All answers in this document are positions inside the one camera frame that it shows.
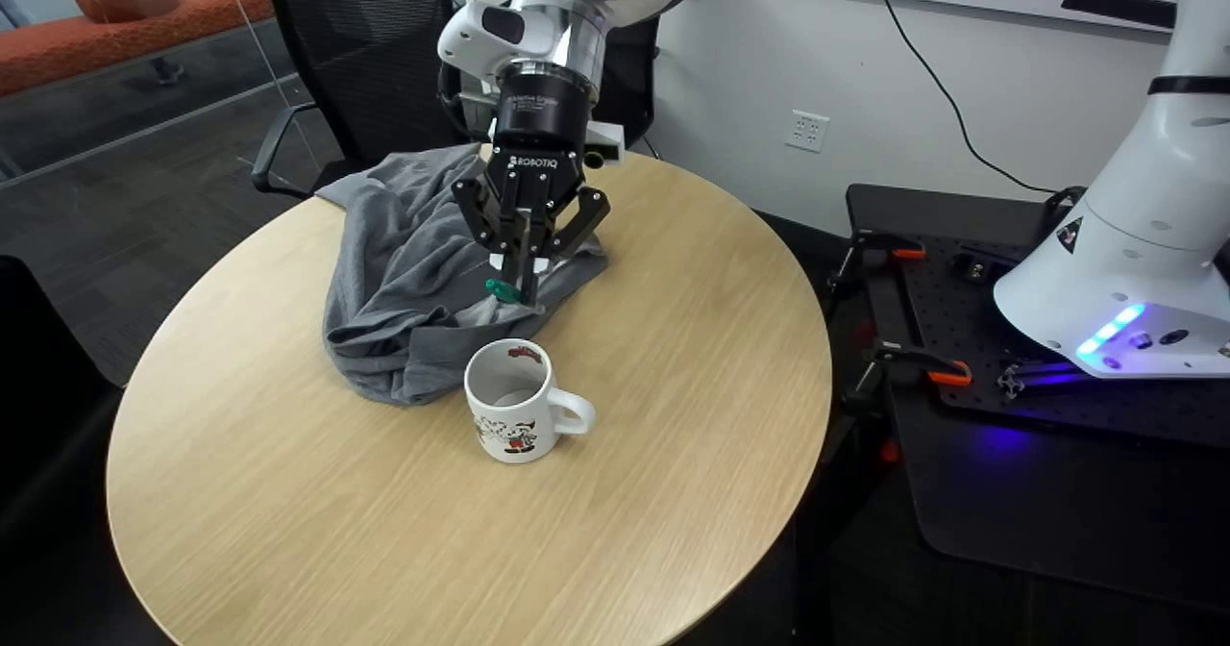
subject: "gray cloth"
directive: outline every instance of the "gray cloth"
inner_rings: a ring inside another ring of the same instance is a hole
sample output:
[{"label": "gray cloth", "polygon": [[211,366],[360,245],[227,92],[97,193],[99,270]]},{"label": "gray cloth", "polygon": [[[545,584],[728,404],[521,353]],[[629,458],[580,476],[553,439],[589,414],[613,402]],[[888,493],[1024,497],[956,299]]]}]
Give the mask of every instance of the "gray cloth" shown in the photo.
[{"label": "gray cloth", "polygon": [[325,348],[355,391],[421,405],[461,385],[466,362],[499,338],[529,338],[606,267],[590,237],[539,278],[545,314],[499,303],[497,272],[470,237],[450,187],[482,172],[477,145],[394,154],[317,191],[346,209],[325,303]]}]

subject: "wooden tabletop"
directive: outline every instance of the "wooden tabletop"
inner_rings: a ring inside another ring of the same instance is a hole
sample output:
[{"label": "wooden tabletop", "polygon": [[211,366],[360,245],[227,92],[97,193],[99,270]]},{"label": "wooden tabletop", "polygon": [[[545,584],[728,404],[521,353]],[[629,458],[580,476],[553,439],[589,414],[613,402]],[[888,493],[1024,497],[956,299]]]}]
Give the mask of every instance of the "wooden tabletop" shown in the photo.
[{"label": "wooden tabletop", "polygon": [[829,415],[812,287],[750,209],[629,155],[589,176],[610,266],[535,341],[599,423],[480,448],[465,395],[351,391],[321,316],[341,209],[299,204],[184,295],[112,437],[121,562],[180,644],[664,644],[786,525]]}]

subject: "green object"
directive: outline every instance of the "green object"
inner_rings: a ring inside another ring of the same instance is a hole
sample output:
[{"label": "green object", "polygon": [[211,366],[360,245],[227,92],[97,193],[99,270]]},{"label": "green object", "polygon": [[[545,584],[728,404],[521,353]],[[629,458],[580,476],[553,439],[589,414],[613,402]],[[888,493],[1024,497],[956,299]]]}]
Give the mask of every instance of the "green object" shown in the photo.
[{"label": "green object", "polygon": [[496,299],[501,300],[501,303],[518,305],[522,301],[522,292],[517,290],[515,285],[510,285],[509,283],[504,283],[496,278],[487,279],[487,292],[496,295]]}]

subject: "electrical outlet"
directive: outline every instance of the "electrical outlet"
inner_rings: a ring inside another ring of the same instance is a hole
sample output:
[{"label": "electrical outlet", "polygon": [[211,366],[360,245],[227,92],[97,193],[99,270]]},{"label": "electrical outlet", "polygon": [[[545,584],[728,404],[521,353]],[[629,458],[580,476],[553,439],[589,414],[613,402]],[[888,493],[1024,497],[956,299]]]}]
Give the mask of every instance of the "electrical outlet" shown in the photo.
[{"label": "electrical outlet", "polygon": [[819,154],[827,129],[829,129],[827,117],[813,116],[812,112],[791,111],[786,145]]}]

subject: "black strap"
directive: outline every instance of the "black strap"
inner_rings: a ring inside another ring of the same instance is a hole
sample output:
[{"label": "black strap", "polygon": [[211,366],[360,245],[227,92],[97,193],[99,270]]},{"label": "black strap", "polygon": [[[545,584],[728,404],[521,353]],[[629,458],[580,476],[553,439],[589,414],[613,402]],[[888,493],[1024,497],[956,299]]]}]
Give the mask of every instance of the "black strap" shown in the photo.
[{"label": "black strap", "polygon": [[1149,95],[1154,94],[1230,95],[1230,76],[1157,76],[1149,85]]}]

